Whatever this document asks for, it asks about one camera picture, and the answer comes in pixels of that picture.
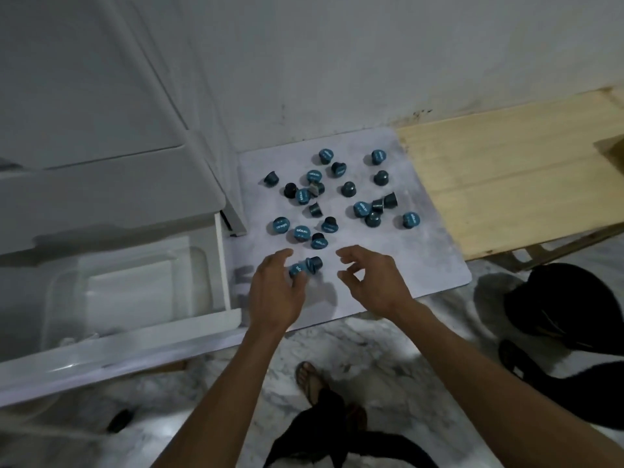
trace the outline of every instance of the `person's left hand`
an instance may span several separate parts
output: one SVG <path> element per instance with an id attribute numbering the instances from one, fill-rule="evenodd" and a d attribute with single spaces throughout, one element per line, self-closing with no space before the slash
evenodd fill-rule
<path id="1" fill-rule="evenodd" d="M 249 291 L 251 328 L 284 333 L 299 317 L 308 276 L 302 271 L 288 283 L 284 263 L 292 253 L 287 248 L 271 254 L 256 269 Z"/>

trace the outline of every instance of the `yellow wooden board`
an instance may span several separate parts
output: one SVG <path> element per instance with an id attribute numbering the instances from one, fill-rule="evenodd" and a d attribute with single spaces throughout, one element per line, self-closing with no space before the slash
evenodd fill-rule
<path id="1" fill-rule="evenodd" d="M 600 152 L 624 137 L 619 94 L 397 129 L 466 260 L 624 221 L 624 175 Z"/>

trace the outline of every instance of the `black fabric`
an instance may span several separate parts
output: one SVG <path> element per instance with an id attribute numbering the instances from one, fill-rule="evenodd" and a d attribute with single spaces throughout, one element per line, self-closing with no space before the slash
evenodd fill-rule
<path id="1" fill-rule="evenodd" d="M 566 263 L 536 267 L 504 298 L 519 330 L 554 334 L 571 349 L 624 355 L 624 319 L 612 291 L 585 269 Z"/>
<path id="2" fill-rule="evenodd" d="M 503 365 L 527 384 L 591 424 L 624 430 L 624 361 L 592 366 L 570 377 L 551 377 L 510 341 L 500 344 Z"/>
<path id="3" fill-rule="evenodd" d="M 323 388 L 316 405 L 297 415 L 274 441 L 265 468 L 280 458 L 316 463 L 326 456 L 334 468 L 341 468 L 347 453 L 403 460 L 417 468 L 437 468 L 431 457 L 402 435 L 348 431 L 344 400 Z"/>

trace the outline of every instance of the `white wall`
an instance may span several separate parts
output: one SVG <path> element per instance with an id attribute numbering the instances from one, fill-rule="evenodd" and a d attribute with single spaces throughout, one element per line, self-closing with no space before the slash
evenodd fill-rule
<path id="1" fill-rule="evenodd" d="M 624 82 L 624 0 L 183 3 L 239 151 Z"/>

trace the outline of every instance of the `forearm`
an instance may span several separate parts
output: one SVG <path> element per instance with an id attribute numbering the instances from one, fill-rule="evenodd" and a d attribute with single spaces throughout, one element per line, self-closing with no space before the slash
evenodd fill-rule
<path id="1" fill-rule="evenodd" d="M 263 379 L 283 332 L 250 328 L 234 358 L 153 465 L 236 465 Z"/>
<path id="2" fill-rule="evenodd" d="M 507 468 L 621 467 L 624 450 L 492 362 L 416 301 L 395 323 Z"/>

